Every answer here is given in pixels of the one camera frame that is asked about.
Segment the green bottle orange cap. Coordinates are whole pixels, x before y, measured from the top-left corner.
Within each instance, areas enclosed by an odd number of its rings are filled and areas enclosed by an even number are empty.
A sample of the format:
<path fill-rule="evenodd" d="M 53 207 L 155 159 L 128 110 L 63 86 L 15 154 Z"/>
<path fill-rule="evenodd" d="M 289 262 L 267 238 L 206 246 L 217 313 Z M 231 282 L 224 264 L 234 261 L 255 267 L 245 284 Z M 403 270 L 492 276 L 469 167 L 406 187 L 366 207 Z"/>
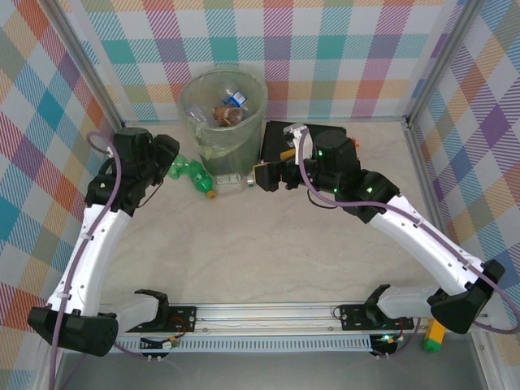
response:
<path fill-rule="evenodd" d="M 217 193 L 211 176 L 206 172 L 202 164 L 195 159 L 188 165 L 188 177 L 198 192 L 203 193 L 208 199 L 216 198 Z"/>

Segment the aluminium frame post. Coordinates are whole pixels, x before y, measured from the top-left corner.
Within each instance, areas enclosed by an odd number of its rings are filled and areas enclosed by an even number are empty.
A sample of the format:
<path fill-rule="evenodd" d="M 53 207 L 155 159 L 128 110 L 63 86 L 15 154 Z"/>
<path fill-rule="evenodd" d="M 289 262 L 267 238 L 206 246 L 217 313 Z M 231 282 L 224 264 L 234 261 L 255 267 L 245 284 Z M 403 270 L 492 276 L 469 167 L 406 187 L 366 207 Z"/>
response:
<path fill-rule="evenodd" d="M 408 128 L 412 128 L 426 110 L 440 81 L 451 65 L 457 52 L 472 27 L 475 18 L 487 0 L 461 0 L 453 8 L 444 30 L 435 42 L 431 57 L 423 68 L 422 75 L 405 109 L 404 118 Z"/>
<path fill-rule="evenodd" d="M 93 91 L 94 97 L 98 100 L 110 124 L 117 130 L 122 129 L 124 122 L 102 83 L 101 78 L 97 74 L 94 65 L 90 61 L 85 48 L 68 21 L 65 12 L 59 5 L 59 1 L 41 0 L 41 5 L 45 6 L 46 12 L 58 30 L 58 34 L 63 39 L 65 46 L 71 53 L 73 61 Z"/>

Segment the bottle with brown label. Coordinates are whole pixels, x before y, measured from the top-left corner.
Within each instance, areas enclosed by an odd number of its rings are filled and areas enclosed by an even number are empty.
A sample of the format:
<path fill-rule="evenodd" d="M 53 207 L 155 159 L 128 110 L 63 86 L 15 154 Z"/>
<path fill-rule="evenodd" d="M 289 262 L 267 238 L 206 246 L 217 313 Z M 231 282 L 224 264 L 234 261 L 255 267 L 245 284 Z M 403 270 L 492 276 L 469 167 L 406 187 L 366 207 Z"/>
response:
<path fill-rule="evenodd" d="M 244 118 L 241 108 L 234 106 L 218 106 L 213 109 L 215 120 L 223 127 L 234 127 Z"/>

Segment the yellow green toy block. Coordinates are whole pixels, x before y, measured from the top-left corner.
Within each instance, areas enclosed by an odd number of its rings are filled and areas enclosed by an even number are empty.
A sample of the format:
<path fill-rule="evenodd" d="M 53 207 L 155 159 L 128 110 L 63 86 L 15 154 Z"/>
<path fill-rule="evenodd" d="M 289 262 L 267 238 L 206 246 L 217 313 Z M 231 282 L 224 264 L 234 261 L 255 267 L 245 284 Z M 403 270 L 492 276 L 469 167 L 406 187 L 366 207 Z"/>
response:
<path fill-rule="evenodd" d="M 437 320 L 431 319 L 428 323 L 427 332 L 424 336 L 422 347 L 429 353 L 440 351 L 446 328 Z"/>

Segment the crushed green plastic bottle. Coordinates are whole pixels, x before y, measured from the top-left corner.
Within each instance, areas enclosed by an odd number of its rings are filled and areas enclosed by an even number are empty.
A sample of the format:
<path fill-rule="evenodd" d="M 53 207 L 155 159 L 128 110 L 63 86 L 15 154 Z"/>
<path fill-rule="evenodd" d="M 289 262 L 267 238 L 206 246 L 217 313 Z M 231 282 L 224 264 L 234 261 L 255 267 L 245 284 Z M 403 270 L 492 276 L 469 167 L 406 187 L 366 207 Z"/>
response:
<path fill-rule="evenodd" d="M 178 180 L 181 176 L 188 174 L 190 161 L 183 155 L 179 154 L 171 164 L 167 175 L 173 179 Z"/>

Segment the aluminium base extrusion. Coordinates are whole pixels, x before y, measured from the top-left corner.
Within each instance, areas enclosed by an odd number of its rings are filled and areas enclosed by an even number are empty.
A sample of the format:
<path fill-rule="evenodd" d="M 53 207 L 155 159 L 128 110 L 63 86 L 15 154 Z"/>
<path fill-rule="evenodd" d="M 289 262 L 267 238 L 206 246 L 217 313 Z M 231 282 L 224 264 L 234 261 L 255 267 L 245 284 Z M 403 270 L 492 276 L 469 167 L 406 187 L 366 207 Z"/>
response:
<path fill-rule="evenodd" d="M 337 302 L 322 303 L 257 303 L 257 304 L 196 304 L 197 321 L 194 333 L 151 331 L 138 325 L 126 334 L 148 336 L 184 334 L 186 336 L 309 336 L 345 334 L 410 334 L 415 328 L 424 331 L 427 321 L 418 323 L 414 318 L 412 330 L 343 331 L 341 322 L 333 315 Z"/>

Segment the clear bottle blue label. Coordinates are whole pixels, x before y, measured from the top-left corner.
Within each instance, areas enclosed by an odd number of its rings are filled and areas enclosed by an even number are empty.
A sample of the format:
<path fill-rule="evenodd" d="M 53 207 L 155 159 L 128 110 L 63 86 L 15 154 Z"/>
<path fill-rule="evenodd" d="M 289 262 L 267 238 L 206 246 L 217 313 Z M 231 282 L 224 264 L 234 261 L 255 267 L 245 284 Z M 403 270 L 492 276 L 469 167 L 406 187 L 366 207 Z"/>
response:
<path fill-rule="evenodd" d="M 248 101 L 239 87 L 232 81 L 224 81 L 219 87 L 219 97 L 225 105 L 243 108 Z"/>

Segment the black hard case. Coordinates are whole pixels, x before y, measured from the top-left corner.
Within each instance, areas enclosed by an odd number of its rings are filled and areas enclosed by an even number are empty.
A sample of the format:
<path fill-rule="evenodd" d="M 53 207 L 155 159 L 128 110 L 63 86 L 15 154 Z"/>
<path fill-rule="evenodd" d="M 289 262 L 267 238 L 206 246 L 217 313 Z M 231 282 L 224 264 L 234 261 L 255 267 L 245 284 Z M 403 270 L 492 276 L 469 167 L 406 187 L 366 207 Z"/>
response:
<path fill-rule="evenodd" d="M 260 153 L 260 161 L 264 163 L 276 162 L 280 160 L 280 155 L 291 149 L 284 137 L 284 129 L 293 125 L 290 122 L 269 120 L 266 122 L 262 149 Z M 325 124 L 305 123 L 310 130 L 310 137 L 315 138 L 318 134 L 334 130 L 347 134 L 346 129 L 339 126 L 331 126 Z"/>

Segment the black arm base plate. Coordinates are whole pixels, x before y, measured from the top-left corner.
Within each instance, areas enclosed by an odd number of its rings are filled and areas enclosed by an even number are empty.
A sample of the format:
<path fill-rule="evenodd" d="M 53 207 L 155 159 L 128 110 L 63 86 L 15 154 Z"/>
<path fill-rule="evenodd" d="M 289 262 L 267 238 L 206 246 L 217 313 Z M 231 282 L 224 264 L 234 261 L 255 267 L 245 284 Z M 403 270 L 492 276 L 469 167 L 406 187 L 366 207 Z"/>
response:
<path fill-rule="evenodd" d="M 196 321 L 196 306 L 170 306 L 165 329 L 167 332 L 194 333 Z"/>
<path fill-rule="evenodd" d="M 412 330 L 412 318 L 389 318 L 377 306 L 343 304 L 333 310 L 343 331 Z"/>

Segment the clear bottle white label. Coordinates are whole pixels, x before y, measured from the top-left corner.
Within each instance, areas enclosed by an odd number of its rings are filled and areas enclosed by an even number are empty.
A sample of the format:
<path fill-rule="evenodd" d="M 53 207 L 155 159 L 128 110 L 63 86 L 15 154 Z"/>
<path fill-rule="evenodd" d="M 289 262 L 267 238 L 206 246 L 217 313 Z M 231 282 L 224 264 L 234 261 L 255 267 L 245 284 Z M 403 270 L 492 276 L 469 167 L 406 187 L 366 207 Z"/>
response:
<path fill-rule="evenodd" d="M 214 190 L 219 196 L 241 193 L 251 189 L 255 185 L 254 175 L 242 175 L 239 173 L 217 175 L 214 177 Z"/>

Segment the aluminium frame rail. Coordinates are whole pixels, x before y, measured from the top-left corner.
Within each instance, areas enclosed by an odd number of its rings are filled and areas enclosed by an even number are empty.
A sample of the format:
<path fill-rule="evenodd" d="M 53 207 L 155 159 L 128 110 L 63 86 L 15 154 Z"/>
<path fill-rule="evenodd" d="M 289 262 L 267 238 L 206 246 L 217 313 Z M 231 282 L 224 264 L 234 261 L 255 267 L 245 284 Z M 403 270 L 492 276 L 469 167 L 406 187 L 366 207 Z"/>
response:
<path fill-rule="evenodd" d="M 418 138 L 413 130 L 413 127 L 406 121 L 402 124 L 405 141 L 409 149 L 409 154 L 414 165 L 416 176 L 422 194 L 422 199 L 427 210 L 427 216 L 431 223 L 443 234 L 446 234 L 444 220 L 440 213 L 440 206 L 436 197 L 434 186 L 430 181 L 427 171 L 425 159 L 420 150 Z"/>

